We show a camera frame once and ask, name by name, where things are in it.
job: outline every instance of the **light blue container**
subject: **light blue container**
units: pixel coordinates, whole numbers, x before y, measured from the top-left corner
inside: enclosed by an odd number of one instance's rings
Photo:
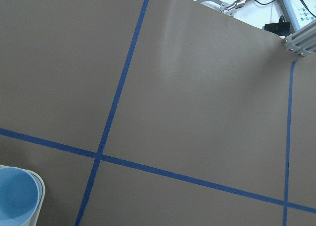
[[[39,185],[30,173],[0,168],[0,226],[28,225],[39,201]]]

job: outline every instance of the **plastic container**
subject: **plastic container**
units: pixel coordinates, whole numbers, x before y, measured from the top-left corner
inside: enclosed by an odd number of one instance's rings
[[[0,226],[35,226],[44,195],[38,174],[0,165]]]

